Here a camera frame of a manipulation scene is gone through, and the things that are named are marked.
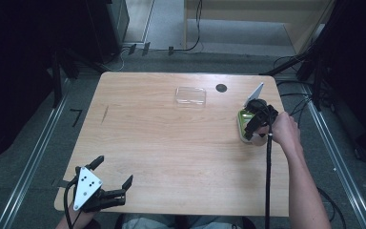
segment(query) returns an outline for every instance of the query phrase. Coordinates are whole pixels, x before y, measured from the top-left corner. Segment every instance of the black circular disc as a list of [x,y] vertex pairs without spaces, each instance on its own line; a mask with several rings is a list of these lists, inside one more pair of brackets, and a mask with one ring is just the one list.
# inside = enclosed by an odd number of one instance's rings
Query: black circular disc
[[219,92],[221,92],[221,93],[225,93],[225,92],[227,92],[227,86],[225,86],[225,84],[218,84],[218,85],[216,85],[216,90],[217,91],[219,91]]

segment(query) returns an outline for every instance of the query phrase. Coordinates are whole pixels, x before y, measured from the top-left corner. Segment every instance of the white mounting plate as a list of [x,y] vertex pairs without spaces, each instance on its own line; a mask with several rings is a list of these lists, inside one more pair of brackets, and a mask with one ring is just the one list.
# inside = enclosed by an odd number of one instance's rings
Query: white mounting plate
[[88,199],[102,186],[102,180],[95,176],[89,169],[82,167],[79,172],[78,186],[76,188],[73,210],[79,210]]
[[246,102],[243,104],[243,107],[246,107],[248,105],[249,101],[251,101],[253,99],[257,99],[260,96],[261,90],[263,89],[263,85],[264,85],[264,83],[261,82],[259,84],[259,86],[257,86],[257,88],[254,90],[254,92],[252,92],[248,96],[248,99],[246,99]]

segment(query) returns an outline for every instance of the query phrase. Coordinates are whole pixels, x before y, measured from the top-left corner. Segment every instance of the wooden table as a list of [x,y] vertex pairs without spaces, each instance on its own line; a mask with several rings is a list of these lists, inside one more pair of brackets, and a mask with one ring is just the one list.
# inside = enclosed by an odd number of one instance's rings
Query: wooden table
[[[196,18],[198,1],[184,3],[185,49],[187,20]],[[201,19],[283,23],[295,53],[299,54],[308,48],[319,25],[326,23],[334,4],[334,0],[203,0]]]
[[[134,175],[126,205],[104,211],[264,216],[266,145],[242,142],[236,124],[237,112],[260,82],[260,98],[282,112],[270,76],[104,73],[64,179],[103,155],[94,173],[104,190],[120,189]],[[227,92],[218,92],[217,84]],[[176,106],[178,87],[205,89],[206,105]],[[272,159],[271,215],[288,217],[288,165],[276,143]],[[61,188],[58,210],[63,194]]]

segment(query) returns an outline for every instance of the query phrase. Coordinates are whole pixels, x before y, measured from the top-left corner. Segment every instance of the clear plastic container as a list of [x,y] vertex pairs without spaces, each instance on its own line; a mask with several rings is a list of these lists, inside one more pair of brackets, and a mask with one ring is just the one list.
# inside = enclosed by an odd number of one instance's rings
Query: clear plastic container
[[176,89],[175,103],[177,107],[204,108],[207,93],[205,89],[194,87],[178,87]]

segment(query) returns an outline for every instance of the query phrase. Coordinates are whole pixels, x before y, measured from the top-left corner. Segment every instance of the person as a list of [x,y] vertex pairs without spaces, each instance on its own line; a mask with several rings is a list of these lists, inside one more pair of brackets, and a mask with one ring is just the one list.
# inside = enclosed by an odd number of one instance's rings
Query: person
[[[269,128],[262,127],[257,130],[259,134],[267,134]],[[272,125],[273,141],[277,142],[289,165],[289,218],[293,229],[325,229],[331,228],[326,210],[315,182],[311,176],[305,161],[301,145],[300,131],[294,119],[283,112],[279,114]],[[70,207],[71,221],[77,213]],[[74,228],[84,228],[92,219],[95,213],[81,213]],[[124,218],[123,229],[141,228],[171,228],[173,219],[171,216],[142,216],[128,214]],[[191,228],[242,228],[242,218],[224,217],[196,217],[189,218],[186,223]],[[65,217],[59,222],[57,229],[68,228]]]

